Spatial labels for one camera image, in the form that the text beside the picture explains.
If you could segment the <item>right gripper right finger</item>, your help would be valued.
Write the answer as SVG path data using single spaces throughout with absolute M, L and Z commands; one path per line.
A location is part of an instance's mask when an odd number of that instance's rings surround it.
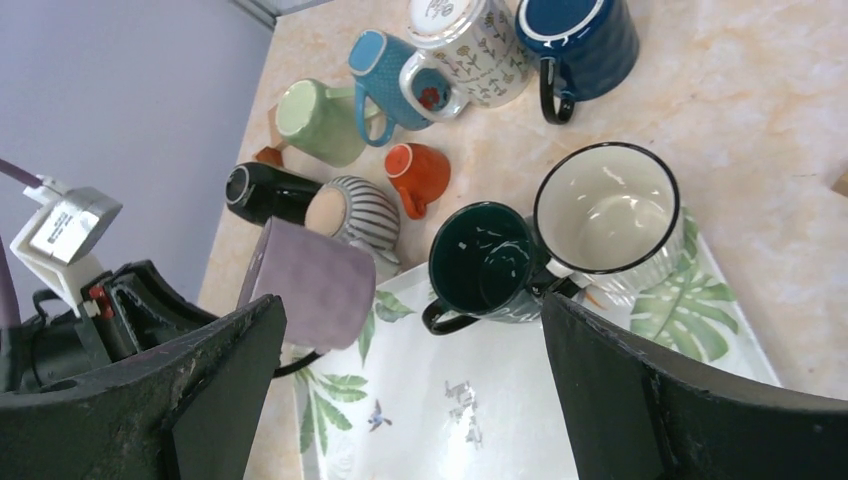
M 550 293 L 552 376 L 583 479 L 843 479 L 847 404 L 725 372 Z

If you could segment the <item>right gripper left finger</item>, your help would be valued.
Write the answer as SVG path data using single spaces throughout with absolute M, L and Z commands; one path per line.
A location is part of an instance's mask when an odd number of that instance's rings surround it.
M 5 479 L 240 479 L 286 328 L 266 295 L 117 363 L 1 397 Z

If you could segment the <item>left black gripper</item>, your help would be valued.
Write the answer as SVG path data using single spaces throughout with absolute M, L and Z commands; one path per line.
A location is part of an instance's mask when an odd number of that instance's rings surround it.
M 107 271 L 81 289 L 97 313 L 42 307 L 58 295 L 32 295 L 36 314 L 1 329 L 1 391 L 35 393 L 66 378 L 119 362 L 217 319 L 172 288 L 150 260 Z

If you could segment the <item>lilac purple mug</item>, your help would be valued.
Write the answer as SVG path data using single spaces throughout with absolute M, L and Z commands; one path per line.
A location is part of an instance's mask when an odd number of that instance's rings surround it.
M 237 300 L 239 307 L 266 294 L 282 299 L 284 340 L 311 352 L 279 365 L 290 375 L 359 338 L 376 292 L 376 267 L 365 251 L 276 217 L 264 225 Z

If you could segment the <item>white black-rimmed mug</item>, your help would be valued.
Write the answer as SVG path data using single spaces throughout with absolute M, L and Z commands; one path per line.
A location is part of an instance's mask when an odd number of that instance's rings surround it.
M 533 205 L 547 274 L 632 307 L 676 270 L 685 250 L 678 182 L 651 151 L 589 145 L 544 177 Z

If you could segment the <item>dark green mug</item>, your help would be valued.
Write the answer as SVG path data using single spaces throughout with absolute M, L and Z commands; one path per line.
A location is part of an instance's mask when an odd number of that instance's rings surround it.
M 542 292 L 551 283 L 544 273 L 548 259 L 531 216 L 492 201 L 457 210 L 430 248 L 436 299 L 422 313 L 425 328 L 442 336 L 480 320 L 538 321 Z

